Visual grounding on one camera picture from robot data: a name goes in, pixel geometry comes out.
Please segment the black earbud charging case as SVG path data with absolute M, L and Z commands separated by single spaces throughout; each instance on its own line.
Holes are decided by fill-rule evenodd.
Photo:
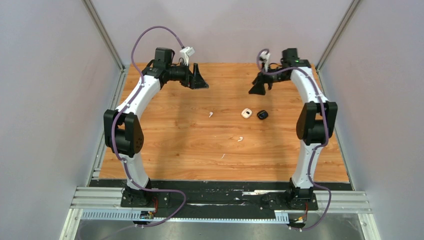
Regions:
M 269 113 L 266 110 L 261 110 L 256 114 L 256 116 L 258 117 L 258 119 L 264 120 L 269 116 Z

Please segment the white earbud charging case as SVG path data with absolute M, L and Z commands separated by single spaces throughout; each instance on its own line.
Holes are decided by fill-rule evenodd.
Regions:
M 251 110 L 251 109 L 249 109 L 249 108 L 245 108 L 245 109 L 241 112 L 241 116 L 242 116 L 244 119 L 248 119 L 248 118 L 250 118 L 250 117 L 252 116 L 252 114 L 253 114 L 253 112 L 252 112 L 252 110 Z

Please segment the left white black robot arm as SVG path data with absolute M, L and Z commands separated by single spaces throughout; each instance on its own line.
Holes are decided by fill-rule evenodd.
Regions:
M 129 96 L 115 109 L 103 115 L 104 142 L 117 156 L 124 168 L 127 185 L 125 198 L 135 200 L 140 206 L 149 206 L 153 201 L 150 178 L 142 163 L 141 150 L 144 134 L 140 118 L 153 97 L 169 81 L 179 82 L 192 90 L 208 89 L 197 63 L 190 67 L 189 58 L 195 53 L 191 46 L 180 50 L 182 62 L 173 63 L 174 51 L 158 47 L 154 59 L 142 70 L 138 83 Z

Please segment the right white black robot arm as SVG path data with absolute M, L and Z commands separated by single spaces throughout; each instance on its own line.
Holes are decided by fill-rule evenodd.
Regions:
M 327 146 L 335 128 L 338 105 L 329 101 L 314 78 L 307 59 L 298 56 L 296 48 L 282 51 L 277 67 L 272 68 L 270 51 L 259 51 L 256 65 L 259 72 L 252 82 L 249 94 L 265 95 L 274 83 L 292 81 L 303 102 L 296 123 L 296 135 L 300 140 L 300 153 L 294 174 L 284 200 L 292 209 L 298 209 L 313 198 L 314 174 L 320 153 Z

